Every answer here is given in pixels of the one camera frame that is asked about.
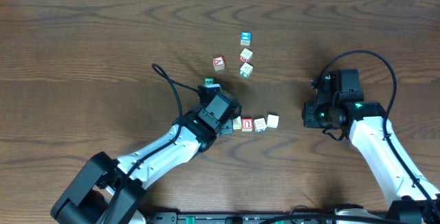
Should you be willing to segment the red U wooden block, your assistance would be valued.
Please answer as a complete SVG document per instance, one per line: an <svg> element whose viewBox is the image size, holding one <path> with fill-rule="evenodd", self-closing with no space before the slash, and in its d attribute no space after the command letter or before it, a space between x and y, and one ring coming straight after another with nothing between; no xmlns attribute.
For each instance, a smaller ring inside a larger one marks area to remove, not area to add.
<svg viewBox="0 0 440 224"><path fill-rule="evenodd" d="M241 130L243 132L251 132L254 129L253 119L252 118L243 118L241 120Z"/></svg>

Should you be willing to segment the blue-edged number 3 block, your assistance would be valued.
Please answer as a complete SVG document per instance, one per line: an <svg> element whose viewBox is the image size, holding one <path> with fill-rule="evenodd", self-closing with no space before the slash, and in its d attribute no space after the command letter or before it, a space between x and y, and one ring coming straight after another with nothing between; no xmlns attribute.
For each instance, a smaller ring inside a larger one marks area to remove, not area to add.
<svg viewBox="0 0 440 224"><path fill-rule="evenodd" d="M267 129L265 118L258 118L254 120L254 129L258 132L263 132Z"/></svg>

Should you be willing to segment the plain cream wooden block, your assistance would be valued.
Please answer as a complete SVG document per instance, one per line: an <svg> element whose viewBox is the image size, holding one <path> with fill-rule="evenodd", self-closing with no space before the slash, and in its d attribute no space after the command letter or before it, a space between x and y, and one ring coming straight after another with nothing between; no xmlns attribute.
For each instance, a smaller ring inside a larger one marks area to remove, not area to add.
<svg viewBox="0 0 440 224"><path fill-rule="evenodd" d="M267 116L267 127L268 128L277 128L279 123L279 116L269 114Z"/></svg>

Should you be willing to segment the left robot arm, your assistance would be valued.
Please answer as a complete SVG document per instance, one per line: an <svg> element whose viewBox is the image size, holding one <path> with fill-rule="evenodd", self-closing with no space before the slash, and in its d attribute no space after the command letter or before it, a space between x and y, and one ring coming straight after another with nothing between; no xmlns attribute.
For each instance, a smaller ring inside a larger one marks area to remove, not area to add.
<svg viewBox="0 0 440 224"><path fill-rule="evenodd" d="M178 117L151 144L115 159L90 158L51 209L58 223L130 223L146 190L173 168L208 150L227 122L241 113L239 101L214 84L198 88L200 104Z"/></svg>

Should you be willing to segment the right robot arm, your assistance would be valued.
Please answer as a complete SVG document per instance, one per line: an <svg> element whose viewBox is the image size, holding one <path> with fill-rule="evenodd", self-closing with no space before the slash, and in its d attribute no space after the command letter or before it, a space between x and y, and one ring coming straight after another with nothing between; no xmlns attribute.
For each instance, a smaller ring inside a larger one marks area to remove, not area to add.
<svg viewBox="0 0 440 224"><path fill-rule="evenodd" d="M342 131L371 169L386 199L387 217L439 222L439 189L427 180L400 144L384 107L364 101L356 69L332 71L311 81L317 98L304 104L303 124L325 135Z"/></svg>

